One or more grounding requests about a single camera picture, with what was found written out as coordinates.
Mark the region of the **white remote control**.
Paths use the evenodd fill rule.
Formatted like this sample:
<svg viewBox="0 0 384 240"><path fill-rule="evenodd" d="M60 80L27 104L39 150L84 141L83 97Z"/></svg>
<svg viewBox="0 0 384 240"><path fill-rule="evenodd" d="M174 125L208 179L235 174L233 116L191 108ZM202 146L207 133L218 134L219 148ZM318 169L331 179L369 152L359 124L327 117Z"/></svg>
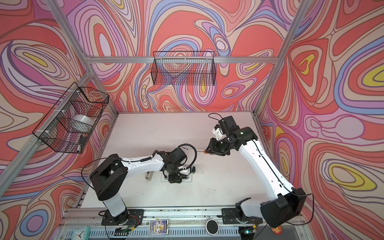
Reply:
<svg viewBox="0 0 384 240"><path fill-rule="evenodd" d="M162 182L168 182L171 184L181 184L181 183L191 183L192 176L169 176L169 175L161 175Z"/></svg>

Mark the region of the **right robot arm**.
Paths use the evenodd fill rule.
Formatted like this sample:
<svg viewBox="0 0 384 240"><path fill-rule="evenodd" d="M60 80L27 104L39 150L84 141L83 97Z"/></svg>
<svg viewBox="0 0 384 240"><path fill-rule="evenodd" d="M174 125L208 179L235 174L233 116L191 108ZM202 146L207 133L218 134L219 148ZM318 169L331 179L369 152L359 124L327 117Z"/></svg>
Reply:
<svg viewBox="0 0 384 240"><path fill-rule="evenodd" d="M240 128L232 116L218 120L213 129L206 154L229 156L231 150L238 151L259 176L259 184L266 190L260 200L245 198L235 204L233 218L248 223L251 218L262 218L276 228L299 216L307 200L301 188L295 188L280 173L266 154L258 136L250 127Z"/></svg>

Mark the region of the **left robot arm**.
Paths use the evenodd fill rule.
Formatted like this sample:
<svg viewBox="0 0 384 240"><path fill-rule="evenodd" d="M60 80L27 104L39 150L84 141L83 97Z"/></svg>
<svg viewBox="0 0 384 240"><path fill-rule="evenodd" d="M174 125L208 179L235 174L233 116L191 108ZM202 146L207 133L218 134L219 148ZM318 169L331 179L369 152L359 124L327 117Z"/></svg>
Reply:
<svg viewBox="0 0 384 240"><path fill-rule="evenodd" d="M141 158L121 158L118 154L107 157L91 174L90 181L98 197L107 208L103 215L103 226L141 224L138 214L132 214L120 195L120 188L131 176L162 172L170 183L181 183L183 162L187 160L181 148L171 152L154 151L152 155Z"/></svg>

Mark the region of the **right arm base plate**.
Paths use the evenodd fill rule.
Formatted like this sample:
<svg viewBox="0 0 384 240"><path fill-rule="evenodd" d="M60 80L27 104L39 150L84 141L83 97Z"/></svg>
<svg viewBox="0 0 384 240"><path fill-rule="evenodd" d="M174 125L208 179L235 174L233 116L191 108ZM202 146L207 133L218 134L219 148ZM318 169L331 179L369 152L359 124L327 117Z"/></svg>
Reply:
<svg viewBox="0 0 384 240"><path fill-rule="evenodd" d="M221 209L221 215L218 215L218 218L222 218L225 225L234 225L234 224L253 224L260 225L263 223L262 218L258 217L247 217L245 214L238 208L223 208Z"/></svg>

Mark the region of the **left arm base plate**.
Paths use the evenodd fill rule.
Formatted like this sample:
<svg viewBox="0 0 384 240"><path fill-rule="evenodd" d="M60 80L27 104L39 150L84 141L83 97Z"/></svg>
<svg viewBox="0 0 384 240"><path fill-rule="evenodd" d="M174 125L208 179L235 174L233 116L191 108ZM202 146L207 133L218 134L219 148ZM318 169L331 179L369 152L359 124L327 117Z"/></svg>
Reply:
<svg viewBox="0 0 384 240"><path fill-rule="evenodd" d="M143 222L143 209L126 209L116 217L113 217L109 210L102 215L102 226L129 226L137 227Z"/></svg>

